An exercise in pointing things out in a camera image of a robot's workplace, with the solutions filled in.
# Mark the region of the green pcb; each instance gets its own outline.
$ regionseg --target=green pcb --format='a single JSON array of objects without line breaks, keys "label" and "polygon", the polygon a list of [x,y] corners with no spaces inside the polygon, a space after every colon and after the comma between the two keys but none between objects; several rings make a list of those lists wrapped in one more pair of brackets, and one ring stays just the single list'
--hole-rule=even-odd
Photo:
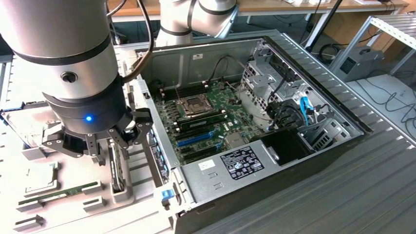
[{"label": "green pcb", "polygon": [[[252,118],[249,117],[249,113],[246,113],[242,105],[237,102],[238,97],[236,97],[232,89],[228,85],[225,85],[225,83],[210,83],[205,96],[212,106],[212,111],[224,110],[226,113],[226,118],[222,122],[218,122],[209,126],[204,126],[201,128],[212,133],[210,139],[201,140],[181,147],[177,146],[177,142],[192,139],[194,137],[190,136],[185,139],[176,140],[176,136],[178,135],[178,133],[176,132],[176,127],[173,123],[176,120],[185,119],[184,106],[178,99],[166,102],[161,101],[160,99],[154,101],[157,112],[166,129],[166,134],[169,136],[173,149],[176,151],[176,156],[182,165],[210,155],[214,155],[225,150],[229,150],[230,146],[226,144],[225,141],[226,135],[238,132],[242,140],[245,141],[245,143],[248,143],[249,139],[261,133],[261,130],[252,121]],[[197,155],[192,158],[186,157],[186,160],[184,159],[184,156],[186,156],[188,154],[196,154],[196,152],[200,152],[201,150],[212,146],[217,146],[217,150],[214,152],[210,152],[206,155]]]}]

